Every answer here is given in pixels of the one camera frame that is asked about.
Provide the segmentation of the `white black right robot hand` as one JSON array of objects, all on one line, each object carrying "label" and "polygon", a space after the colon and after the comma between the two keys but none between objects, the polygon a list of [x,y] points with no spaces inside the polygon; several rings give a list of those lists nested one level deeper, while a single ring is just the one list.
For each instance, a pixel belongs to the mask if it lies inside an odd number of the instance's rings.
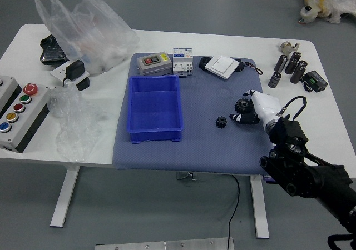
[{"label": "white black right robot hand", "polygon": [[274,125],[282,106],[279,100],[269,94],[249,90],[235,103],[235,114],[229,118],[240,124],[258,124],[262,121],[264,129]]}]

